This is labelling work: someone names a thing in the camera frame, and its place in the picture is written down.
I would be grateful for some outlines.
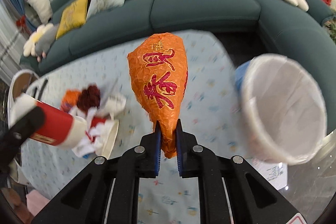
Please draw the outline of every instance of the orange drumstick toy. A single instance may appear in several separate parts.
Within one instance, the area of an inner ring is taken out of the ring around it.
[[[162,150],[176,156],[175,129],[188,81],[188,64],[182,38],[154,34],[127,56],[132,89],[150,120],[160,122]]]

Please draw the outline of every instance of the white tablecloth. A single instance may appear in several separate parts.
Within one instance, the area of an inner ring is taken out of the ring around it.
[[[222,157],[247,157],[241,143],[241,112],[235,91],[235,68],[217,38],[203,31],[175,32],[182,37],[188,57],[189,80],[181,106],[184,131],[196,136],[199,144]],[[117,116],[119,131],[111,158],[118,157],[152,132],[148,114],[131,89],[127,54],[145,38],[91,54],[67,64],[34,82],[27,93],[49,82],[42,101],[59,108],[67,89],[82,89],[116,82],[115,91],[126,96],[125,111]],[[22,170],[31,184],[47,198],[53,198],[92,159],[77,158],[71,150],[28,140],[22,146]],[[176,158],[161,154],[156,179],[141,179],[138,223],[199,223],[197,179],[182,179]]]

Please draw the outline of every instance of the table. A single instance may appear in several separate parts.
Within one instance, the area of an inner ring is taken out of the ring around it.
[[[226,50],[209,32],[188,30],[175,34],[184,40],[189,67],[189,81],[180,112],[183,129],[193,133],[199,144],[219,156],[249,158],[235,90],[235,68]],[[115,91],[125,95],[127,102],[125,111],[117,116],[119,131],[111,158],[121,156],[138,145],[143,135],[152,132],[148,114],[131,89],[126,59],[144,39],[71,62],[34,82],[27,93],[31,94],[35,86],[41,87],[43,80],[48,78],[41,100],[58,108],[66,89],[81,89],[90,83],[99,87],[108,82],[116,83]],[[333,159],[328,154],[325,163],[311,161],[288,169],[288,187],[280,192],[302,213],[308,224],[318,218],[335,193],[335,177],[323,177]],[[22,171],[47,198],[53,198],[91,160],[77,158],[71,150],[60,150],[34,140],[22,146]],[[176,158],[169,160],[163,153],[159,176],[140,180],[138,224],[149,223],[199,223],[197,179],[180,179]]]

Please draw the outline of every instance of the yellow pillow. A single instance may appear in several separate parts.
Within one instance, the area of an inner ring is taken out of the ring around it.
[[[85,24],[88,0],[75,0],[62,13],[56,40],[72,29]]]

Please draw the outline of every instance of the brown yarn ball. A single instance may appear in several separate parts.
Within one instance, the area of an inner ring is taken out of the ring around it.
[[[100,90],[96,85],[89,85],[87,89],[82,90],[78,96],[77,107],[87,113],[90,107],[99,107]]]

